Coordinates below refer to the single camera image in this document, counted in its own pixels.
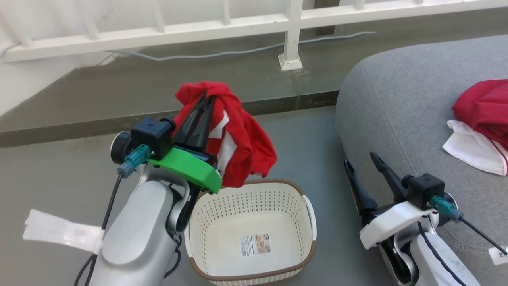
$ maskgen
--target red and white clothing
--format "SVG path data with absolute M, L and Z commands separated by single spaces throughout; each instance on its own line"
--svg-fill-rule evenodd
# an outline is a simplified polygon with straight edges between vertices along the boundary
M 443 145 L 467 164 L 506 176 L 508 171 L 508 80 L 478 82 L 453 106 L 461 120 L 448 121 L 452 136 Z
M 240 100 L 222 82 L 185 83 L 175 94 L 184 105 L 174 121 L 179 127 L 203 93 L 215 96 L 207 152 L 217 155 L 223 185 L 239 188 L 248 175 L 265 177 L 277 161 L 270 138 Z

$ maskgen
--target white plastic basket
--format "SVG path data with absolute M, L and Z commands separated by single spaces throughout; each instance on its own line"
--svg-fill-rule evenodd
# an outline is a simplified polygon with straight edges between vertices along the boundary
M 317 229 L 300 187 L 261 179 L 200 198 L 184 237 L 199 275 L 215 285 L 240 286 L 300 272 L 314 255 Z

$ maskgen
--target white cloth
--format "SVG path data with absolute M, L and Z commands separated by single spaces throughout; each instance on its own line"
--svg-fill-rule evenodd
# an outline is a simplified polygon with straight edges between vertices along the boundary
M 473 131 L 461 121 L 450 120 L 448 127 L 453 129 L 453 134 L 443 145 L 446 152 L 477 169 L 506 176 L 506 146 Z

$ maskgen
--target gray fabric ottoman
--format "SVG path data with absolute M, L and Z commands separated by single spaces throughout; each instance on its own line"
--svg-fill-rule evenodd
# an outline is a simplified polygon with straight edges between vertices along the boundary
M 475 169 L 441 148 L 452 134 L 447 120 L 455 119 L 452 106 L 460 94 L 479 81 L 507 78 L 508 36 L 412 46 L 358 63 L 339 93 L 337 127 L 378 204 L 393 196 L 371 151 L 400 177 L 430 173 L 444 180 L 465 218 L 508 245 L 508 177 Z M 473 230 L 451 222 L 438 232 L 482 286 L 508 285 L 508 265 L 494 266 L 487 252 L 492 246 Z

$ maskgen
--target barcode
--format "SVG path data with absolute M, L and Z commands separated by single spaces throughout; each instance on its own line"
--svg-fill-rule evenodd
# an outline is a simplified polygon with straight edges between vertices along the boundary
M 245 249 L 245 243 L 240 243 L 240 247 L 242 248 L 242 257 L 247 256 L 247 251 Z

